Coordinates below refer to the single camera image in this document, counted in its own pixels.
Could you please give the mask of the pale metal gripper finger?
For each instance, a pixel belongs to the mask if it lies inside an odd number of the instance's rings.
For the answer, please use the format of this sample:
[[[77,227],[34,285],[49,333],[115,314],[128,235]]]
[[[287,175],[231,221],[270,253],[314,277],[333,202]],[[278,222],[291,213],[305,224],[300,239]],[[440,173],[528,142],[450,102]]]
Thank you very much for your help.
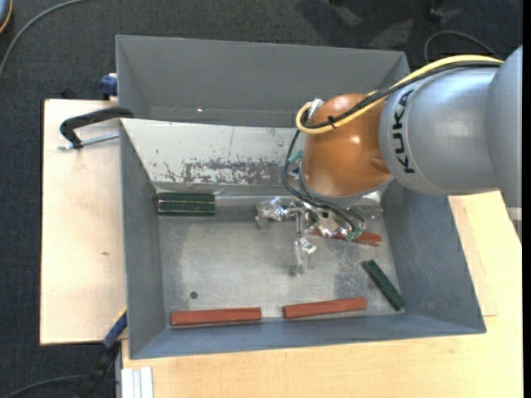
[[[305,237],[296,238],[293,244],[293,254],[290,262],[290,274],[301,276],[310,268],[310,261],[317,247]]]
[[[273,198],[256,206],[255,222],[259,229],[265,229],[269,225],[269,220],[283,221],[288,215],[288,209],[282,205],[281,199]]]

